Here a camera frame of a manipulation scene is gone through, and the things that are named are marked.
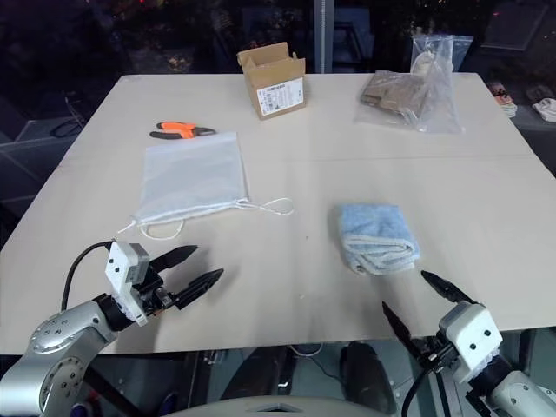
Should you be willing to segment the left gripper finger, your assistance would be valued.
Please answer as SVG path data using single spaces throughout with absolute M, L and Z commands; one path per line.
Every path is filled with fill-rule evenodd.
M 174 306 L 179 310 L 206 294 L 221 278 L 223 268 L 209 271 L 195 278 L 184 290 L 174 295 Z
M 197 249 L 197 245 L 185 245 L 172 249 L 169 252 L 156 257 L 149 263 L 149 266 L 156 273 L 160 273 L 186 261 Z

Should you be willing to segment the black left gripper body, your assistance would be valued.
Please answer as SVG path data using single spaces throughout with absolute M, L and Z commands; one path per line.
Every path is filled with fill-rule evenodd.
M 149 263 L 141 283 L 133 285 L 138 292 L 142 310 L 147 316 L 169 309 L 175 305 L 176 296 L 164 287 L 160 273 L 171 266 L 164 258 Z

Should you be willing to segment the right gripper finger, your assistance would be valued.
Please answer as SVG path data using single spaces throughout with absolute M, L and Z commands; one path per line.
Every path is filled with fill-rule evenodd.
M 428 272 L 426 270 L 421 270 L 420 272 L 423 279 L 434 289 L 434 291 L 441 297 L 449 300 L 450 302 L 460 303 L 468 302 L 470 304 L 476 304 L 476 301 L 471 299 L 462 290 L 460 290 L 456 285 L 447 281 L 437 274 Z
M 383 301 L 381 303 L 383 314 L 394 331 L 395 336 L 411 355 L 423 355 L 422 347 L 415 343 L 407 326 L 396 313 Z

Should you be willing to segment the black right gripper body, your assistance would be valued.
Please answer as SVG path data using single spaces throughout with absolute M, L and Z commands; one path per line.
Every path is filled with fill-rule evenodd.
M 457 360 L 457 349 L 443 334 L 412 339 L 417 347 L 415 357 L 426 374 L 437 374 L 445 367 L 451 367 Z

